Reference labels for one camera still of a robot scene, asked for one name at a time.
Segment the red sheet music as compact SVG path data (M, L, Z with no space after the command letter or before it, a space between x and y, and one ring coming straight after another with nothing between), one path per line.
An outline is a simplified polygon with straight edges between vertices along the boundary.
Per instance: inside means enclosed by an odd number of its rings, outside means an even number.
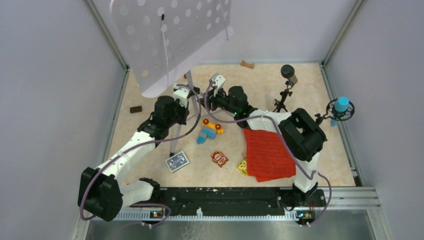
M296 175L296 165L277 133L248 129L243 133L249 176L265 182Z

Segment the white music stand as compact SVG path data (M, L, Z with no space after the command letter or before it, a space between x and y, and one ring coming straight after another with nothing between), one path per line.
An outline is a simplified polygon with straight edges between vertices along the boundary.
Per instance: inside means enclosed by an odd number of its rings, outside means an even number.
M109 10L146 98L159 96L234 33L230 0L113 0Z

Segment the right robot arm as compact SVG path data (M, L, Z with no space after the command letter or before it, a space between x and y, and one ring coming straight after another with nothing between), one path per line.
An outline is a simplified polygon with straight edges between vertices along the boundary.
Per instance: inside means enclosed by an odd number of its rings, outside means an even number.
M209 86L201 103L207 112L219 108L232 113L233 122L242 129L276 133L296 166L292 190L280 201L281 206L292 211L313 200L318 187L318 160L327 137L305 109L284 113L258 109L249 104L241 86L233 86L228 92Z

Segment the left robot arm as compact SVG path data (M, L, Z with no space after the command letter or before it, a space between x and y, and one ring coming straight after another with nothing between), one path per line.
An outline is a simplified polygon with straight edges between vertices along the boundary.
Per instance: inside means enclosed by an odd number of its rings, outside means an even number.
M148 119L112 158L95 168L83 170L77 199L82 220L98 217L110 222L121 209L133 204L154 207L160 202L161 194L156 190L160 184L156 181L144 177L124 184L124 179L146 154L169 141L171 127L186 125L191 97L191 94L178 96L177 93L158 97Z

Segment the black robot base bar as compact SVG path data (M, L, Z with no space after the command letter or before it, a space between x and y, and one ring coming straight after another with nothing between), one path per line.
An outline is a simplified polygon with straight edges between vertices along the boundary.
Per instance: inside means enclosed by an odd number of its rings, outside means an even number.
M303 193L293 187L159 187L147 204L162 204L172 216L282 216L289 210L315 210L327 204L324 191Z

